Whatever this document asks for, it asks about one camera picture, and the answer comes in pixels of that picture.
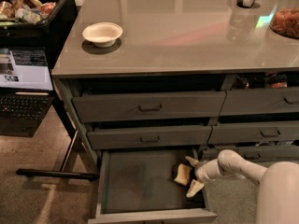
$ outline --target sponge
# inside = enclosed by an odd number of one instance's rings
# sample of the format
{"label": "sponge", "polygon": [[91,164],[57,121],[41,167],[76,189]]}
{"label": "sponge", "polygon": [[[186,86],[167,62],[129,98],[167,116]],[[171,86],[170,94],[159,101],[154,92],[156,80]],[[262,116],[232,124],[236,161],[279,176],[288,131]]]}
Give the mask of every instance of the sponge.
{"label": "sponge", "polygon": [[178,166],[178,171],[176,172],[176,176],[174,177],[174,181],[179,183],[180,185],[187,186],[190,180],[190,171],[192,167],[187,166],[181,163]]}

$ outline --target laptop screen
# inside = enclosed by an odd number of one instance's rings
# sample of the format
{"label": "laptop screen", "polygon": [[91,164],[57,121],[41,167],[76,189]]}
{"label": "laptop screen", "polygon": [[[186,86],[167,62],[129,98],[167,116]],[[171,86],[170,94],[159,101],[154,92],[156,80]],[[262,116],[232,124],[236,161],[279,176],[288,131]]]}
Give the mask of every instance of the laptop screen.
{"label": "laptop screen", "polygon": [[0,49],[0,88],[52,91],[43,49]]}

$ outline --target laptop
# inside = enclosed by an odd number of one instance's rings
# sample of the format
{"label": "laptop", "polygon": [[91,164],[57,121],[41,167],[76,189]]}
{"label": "laptop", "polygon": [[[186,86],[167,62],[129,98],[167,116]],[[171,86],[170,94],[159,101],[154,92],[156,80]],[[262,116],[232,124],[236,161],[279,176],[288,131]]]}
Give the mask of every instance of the laptop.
{"label": "laptop", "polygon": [[0,49],[0,135],[32,137],[55,97],[45,48]]}

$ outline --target metal stand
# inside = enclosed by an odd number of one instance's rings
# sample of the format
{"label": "metal stand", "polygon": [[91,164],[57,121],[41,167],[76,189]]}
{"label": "metal stand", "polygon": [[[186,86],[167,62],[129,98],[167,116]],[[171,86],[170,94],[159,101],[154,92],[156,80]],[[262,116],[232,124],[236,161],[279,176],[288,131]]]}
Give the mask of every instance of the metal stand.
{"label": "metal stand", "polygon": [[53,171],[47,170],[35,170],[35,169],[18,169],[16,171],[17,175],[27,175],[27,176],[50,176],[50,177],[64,177],[64,178],[76,178],[76,179],[87,179],[94,181],[99,178],[99,174],[96,173],[73,173],[73,172],[64,172],[64,168],[70,152],[72,151],[73,145],[78,141],[77,131],[74,129],[71,121],[69,120],[66,111],[64,109],[64,103],[58,98],[54,99],[52,103],[55,108],[57,115],[62,121],[69,137],[71,138],[70,144],[63,146],[62,150],[66,149],[62,163],[60,165],[55,164]]}

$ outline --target laptop keyboard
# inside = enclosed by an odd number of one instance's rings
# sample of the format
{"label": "laptop keyboard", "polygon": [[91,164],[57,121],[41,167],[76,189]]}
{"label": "laptop keyboard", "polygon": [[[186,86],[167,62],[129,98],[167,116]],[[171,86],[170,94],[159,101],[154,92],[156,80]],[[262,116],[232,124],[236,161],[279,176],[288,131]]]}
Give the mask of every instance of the laptop keyboard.
{"label": "laptop keyboard", "polygon": [[39,119],[49,97],[0,96],[0,117]]}

